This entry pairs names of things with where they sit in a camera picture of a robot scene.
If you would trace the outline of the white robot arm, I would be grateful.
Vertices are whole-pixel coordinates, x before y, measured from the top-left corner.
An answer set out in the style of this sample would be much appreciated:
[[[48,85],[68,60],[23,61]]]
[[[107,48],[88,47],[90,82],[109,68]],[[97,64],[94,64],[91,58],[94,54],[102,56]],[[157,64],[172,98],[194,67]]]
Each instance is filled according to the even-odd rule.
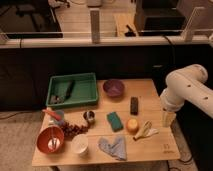
[[[199,64],[176,69],[166,76],[166,88],[160,95],[164,127],[172,124],[176,112],[186,101],[197,106],[213,119],[213,90],[204,85],[207,79],[207,70]]]

